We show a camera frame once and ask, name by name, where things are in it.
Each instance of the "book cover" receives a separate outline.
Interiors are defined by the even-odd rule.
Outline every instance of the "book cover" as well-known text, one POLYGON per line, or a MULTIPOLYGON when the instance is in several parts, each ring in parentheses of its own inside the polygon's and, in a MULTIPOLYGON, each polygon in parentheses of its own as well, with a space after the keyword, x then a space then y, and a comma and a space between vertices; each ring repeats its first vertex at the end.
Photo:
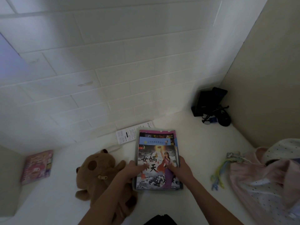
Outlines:
POLYGON ((180 189, 178 178, 167 168, 167 164, 170 163, 173 166, 178 165, 178 154, 175 145, 140 144, 137 164, 142 165, 144 163, 148 163, 149 167, 137 176, 136 189, 180 189))
POLYGON ((25 185, 50 176, 53 150, 44 151, 27 156, 21 177, 21 184, 25 185))

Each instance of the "tiled wall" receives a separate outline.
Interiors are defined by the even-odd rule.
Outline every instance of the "tiled wall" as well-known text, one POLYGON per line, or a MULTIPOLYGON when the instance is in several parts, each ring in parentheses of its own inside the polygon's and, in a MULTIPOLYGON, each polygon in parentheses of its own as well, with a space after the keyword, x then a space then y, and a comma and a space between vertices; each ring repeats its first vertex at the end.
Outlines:
POLYGON ((0 0, 0 31, 32 67, 1 79, 1 143, 28 154, 189 108, 265 1, 0 0))

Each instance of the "pink cloth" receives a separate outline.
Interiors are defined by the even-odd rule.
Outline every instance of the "pink cloth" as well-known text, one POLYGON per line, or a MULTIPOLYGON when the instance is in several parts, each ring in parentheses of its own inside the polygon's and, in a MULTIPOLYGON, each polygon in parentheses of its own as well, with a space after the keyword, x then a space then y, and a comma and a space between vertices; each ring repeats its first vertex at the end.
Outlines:
POLYGON ((272 151, 278 148, 259 147, 245 156, 250 162, 232 163, 232 188, 259 225, 299 224, 300 165, 286 155, 265 166, 262 158, 272 151))

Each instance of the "picture book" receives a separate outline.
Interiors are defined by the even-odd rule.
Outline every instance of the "picture book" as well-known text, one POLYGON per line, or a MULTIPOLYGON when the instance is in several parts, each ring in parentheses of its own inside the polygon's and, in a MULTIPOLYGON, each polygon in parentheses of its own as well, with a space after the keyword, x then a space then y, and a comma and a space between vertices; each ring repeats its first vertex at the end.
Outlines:
POLYGON ((27 156, 21 177, 21 184, 25 185, 50 176, 53 150, 27 156))
POLYGON ((137 164, 148 163, 146 170, 138 174, 136 189, 177 190, 182 184, 167 165, 179 165, 175 131, 140 130, 137 164))

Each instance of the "hand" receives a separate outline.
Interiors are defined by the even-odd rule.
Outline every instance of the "hand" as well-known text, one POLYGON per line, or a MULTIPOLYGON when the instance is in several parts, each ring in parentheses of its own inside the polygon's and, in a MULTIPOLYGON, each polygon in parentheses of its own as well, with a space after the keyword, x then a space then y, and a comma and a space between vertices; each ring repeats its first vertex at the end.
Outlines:
POLYGON ((174 167, 172 164, 167 165, 167 167, 179 178, 179 180, 187 185, 187 183, 194 179, 192 170, 185 162, 182 156, 179 156, 180 167, 174 167))
POLYGON ((124 180, 127 182, 128 180, 137 176, 143 170, 148 168, 148 166, 149 166, 148 163, 137 166, 137 165, 135 165, 135 162, 133 160, 131 160, 129 162, 129 164, 127 164, 126 167, 118 173, 118 175, 120 177, 124 178, 124 180))

